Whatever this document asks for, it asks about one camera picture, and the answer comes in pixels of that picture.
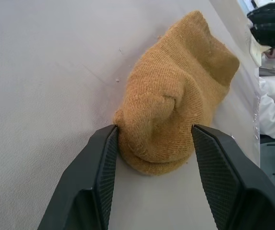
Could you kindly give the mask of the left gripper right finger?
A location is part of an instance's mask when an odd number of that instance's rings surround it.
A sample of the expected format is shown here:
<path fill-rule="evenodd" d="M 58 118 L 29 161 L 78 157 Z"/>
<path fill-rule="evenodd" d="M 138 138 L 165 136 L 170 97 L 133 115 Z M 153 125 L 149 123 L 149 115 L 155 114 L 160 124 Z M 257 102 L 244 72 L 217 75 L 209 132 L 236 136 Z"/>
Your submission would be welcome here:
<path fill-rule="evenodd" d="M 275 185 L 233 137 L 191 128 L 200 177 L 218 230 L 275 230 Z"/>

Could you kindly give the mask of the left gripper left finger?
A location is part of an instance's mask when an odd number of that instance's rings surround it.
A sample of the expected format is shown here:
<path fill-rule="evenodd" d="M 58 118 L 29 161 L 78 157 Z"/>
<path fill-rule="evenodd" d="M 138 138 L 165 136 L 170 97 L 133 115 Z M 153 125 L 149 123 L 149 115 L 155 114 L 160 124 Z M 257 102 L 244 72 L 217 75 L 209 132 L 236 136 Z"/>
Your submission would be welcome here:
<path fill-rule="evenodd" d="M 97 130 L 63 172 L 37 230 L 108 230 L 118 128 Z"/>

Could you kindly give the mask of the yellow-brown cloth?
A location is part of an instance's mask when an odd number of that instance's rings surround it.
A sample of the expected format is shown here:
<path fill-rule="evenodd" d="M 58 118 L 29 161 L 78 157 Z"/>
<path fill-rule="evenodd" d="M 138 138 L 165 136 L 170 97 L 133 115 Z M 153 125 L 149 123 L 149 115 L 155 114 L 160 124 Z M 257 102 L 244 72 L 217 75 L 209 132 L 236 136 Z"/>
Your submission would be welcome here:
<path fill-rule="evenodd" d="M 211 124 L 238 68 L 200 11 L 173 24 L 128 77 L 114 116 L 122 158 L 146 175 L 183 165 L 194 151 L 192 125 Z"/>

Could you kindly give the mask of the person in white coat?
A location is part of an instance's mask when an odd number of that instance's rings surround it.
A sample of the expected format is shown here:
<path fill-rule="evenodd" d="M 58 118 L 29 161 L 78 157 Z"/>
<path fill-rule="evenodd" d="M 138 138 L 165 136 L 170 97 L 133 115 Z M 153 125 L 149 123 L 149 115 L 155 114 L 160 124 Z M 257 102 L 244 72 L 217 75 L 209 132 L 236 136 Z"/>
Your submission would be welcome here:
<path fill-rule="evenodd" d="M 252 36 L 265 47 L 259 68 L 260 133 L 275 139 L 275 3 L 250 11 L 247 18 Z"/>

